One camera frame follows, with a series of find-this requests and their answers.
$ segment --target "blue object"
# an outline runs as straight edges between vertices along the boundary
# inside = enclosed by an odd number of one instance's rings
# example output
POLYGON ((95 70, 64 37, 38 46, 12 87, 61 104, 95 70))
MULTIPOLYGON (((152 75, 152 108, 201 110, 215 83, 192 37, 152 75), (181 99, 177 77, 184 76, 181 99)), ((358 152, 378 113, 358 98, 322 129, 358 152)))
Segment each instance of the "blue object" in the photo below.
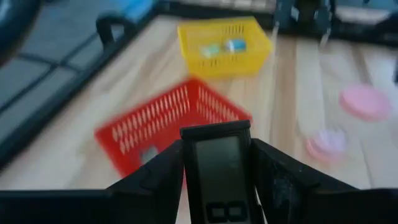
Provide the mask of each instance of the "blue object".
POLYGON ((212 44, 212 45, 209 45, 209 46, 203 48, 201 52, 206 58, 211 58, 211 57, 219 54, 220 51, 221 51, 221 49, 218 44, 212 44))
POLYGON ((242 52, 246 50, 246 42, 244 39, 232 39, 226 43, 227 49, 230 52, 242 52))

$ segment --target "pink disc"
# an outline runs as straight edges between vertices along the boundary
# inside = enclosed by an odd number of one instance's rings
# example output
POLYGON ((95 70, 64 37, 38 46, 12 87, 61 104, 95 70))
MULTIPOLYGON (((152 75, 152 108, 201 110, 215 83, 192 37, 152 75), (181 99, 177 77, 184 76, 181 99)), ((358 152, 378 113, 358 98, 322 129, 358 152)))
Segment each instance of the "pink disc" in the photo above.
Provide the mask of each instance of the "pink disc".
POLYGON ((392 109, 387 97, 369 85, 357 85, 341 92, 340 105, 366 121, 387 118, 392 109))
POLYGON ((333 162, 345 151, 345 134, 341 130, 322 130, 307 140, 306 147, 314 158, 323 162, 333 162))

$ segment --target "black device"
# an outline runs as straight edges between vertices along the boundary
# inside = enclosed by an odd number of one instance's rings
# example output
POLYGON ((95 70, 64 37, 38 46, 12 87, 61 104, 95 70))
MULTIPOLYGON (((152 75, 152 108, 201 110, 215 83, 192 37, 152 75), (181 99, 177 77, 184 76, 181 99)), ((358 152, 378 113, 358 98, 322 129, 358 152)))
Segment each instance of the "black device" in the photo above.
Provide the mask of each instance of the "black device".
POLYGON ((0 191, 0 223, 174 224, 184 166, 193 224, 264 223, 263 212, 270 224, 398 223, 398 189, 358 190, 251 139, 249 127, 182 129, 108 189, 0 191))
POLYGON ((250 124, 181 130, 192 224, 260 223, 250 170, 250 124))

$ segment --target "wooden floor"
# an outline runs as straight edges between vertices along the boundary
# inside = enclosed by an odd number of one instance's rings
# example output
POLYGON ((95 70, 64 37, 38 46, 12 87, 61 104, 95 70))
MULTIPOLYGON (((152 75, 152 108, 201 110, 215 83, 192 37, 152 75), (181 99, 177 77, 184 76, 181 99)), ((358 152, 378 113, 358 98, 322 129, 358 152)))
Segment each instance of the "wooden floor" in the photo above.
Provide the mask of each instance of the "wooden floor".
MULTIPOLYGON (((0 175, 0 189, 100 189, 120 179, 93 137, 113 116, 170 88, 187 76, 171 17, 156 19, 0 175)), ((251 78, 205 80, 250 112, 252 136, 355 187, 398 187, 398 88, 392 82, 397 52, 338 40, 273 36, 275 53, 251 78), (385 121, 367 123, 345 113, 338 94, 367 83, 394 107, 385 121), (303 143, 322 128, 348 136, 344 158, 324 164, 303 143)), ((179 223, 188 223, 186 192, 179 223)))

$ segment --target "display number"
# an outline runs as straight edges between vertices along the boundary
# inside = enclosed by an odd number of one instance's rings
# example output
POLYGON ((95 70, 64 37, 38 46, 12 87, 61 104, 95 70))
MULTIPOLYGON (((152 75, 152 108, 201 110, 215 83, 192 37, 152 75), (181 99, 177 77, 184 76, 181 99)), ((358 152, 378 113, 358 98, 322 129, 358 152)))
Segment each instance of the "display number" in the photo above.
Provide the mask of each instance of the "display number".
POLYGON ((206 204, 206 214, 209 223, 244 222, 248 219, 248 211, 244 202, 211 202, 206 204), (239 209, 238 214, 231 214, 231 209, 239 209), (223 210, 224 214, 215 215, 216 209, 223 210))

